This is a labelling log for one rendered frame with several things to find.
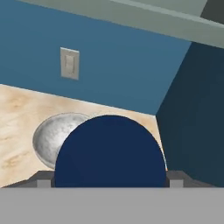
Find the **grey-green wall cabinet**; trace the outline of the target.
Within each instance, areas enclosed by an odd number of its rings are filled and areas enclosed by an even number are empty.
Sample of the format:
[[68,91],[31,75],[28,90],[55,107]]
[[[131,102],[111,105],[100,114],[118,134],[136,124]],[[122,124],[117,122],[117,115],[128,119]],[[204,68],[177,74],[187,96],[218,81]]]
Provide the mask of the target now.
[[224,24],[134,0],[18,0],[224,49]]

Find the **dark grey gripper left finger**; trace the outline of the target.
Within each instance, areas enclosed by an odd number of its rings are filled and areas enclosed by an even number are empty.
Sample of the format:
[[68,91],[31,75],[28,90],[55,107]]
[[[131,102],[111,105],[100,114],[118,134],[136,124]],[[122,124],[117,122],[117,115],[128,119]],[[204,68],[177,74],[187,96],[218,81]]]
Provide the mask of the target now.
[[9,187],[37,187],[51,188],[54,187],[54,172],[53,171],[37,171],[30,178],[13,183]]

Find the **beige wall light switch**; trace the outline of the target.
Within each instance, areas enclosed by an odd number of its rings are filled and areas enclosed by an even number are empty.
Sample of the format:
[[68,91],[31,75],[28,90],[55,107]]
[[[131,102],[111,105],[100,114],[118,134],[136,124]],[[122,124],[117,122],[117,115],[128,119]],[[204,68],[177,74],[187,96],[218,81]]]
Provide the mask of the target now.
[[80,52],[60,48],[60,73],[64,78],[79,79]]

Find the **dark blue round shaker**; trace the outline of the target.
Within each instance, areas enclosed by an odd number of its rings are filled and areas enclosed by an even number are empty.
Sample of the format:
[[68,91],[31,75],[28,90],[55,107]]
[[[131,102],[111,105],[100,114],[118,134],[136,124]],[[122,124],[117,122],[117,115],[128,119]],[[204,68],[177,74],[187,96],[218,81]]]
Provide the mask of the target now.
[[54,181],[57,187],[163,187],[165,161],[143,125],[124,116],[101,115],[66,138]]

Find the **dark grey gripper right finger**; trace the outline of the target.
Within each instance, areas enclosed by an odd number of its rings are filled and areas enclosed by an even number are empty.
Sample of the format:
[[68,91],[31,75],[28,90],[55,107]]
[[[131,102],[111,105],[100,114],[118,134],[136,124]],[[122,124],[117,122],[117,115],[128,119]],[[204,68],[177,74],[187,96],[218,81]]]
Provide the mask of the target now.
[[212,187],[212,185],[191,178],[183,171],[167,171],[166,187]]

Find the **silver metal bowl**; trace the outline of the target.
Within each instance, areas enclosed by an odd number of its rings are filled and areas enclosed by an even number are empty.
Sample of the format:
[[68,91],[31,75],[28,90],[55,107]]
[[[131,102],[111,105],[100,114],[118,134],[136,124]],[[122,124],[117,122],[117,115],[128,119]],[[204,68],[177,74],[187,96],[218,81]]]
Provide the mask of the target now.
[[47,167],[55,169],[60,148],[69,134],[88,120],[87,115],[69,112],[45,119],[35,130],[32,146],[38,159]]

